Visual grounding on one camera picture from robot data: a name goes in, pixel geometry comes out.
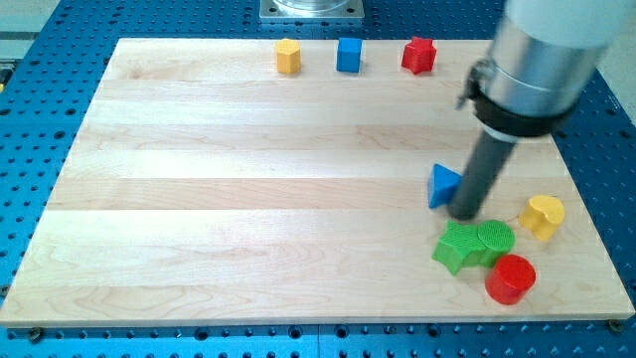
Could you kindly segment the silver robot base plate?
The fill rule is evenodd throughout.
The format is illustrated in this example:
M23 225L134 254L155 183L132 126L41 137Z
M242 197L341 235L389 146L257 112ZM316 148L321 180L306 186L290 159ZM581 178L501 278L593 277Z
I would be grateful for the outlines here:
M260 0L259 18L265 20L363 19L362 0Z

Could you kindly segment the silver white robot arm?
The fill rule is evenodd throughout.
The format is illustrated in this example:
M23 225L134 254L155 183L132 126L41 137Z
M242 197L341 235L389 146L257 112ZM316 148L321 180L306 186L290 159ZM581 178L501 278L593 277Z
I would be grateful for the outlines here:
M457 104L500 140L552 132L574 110L633 0L508 0Z

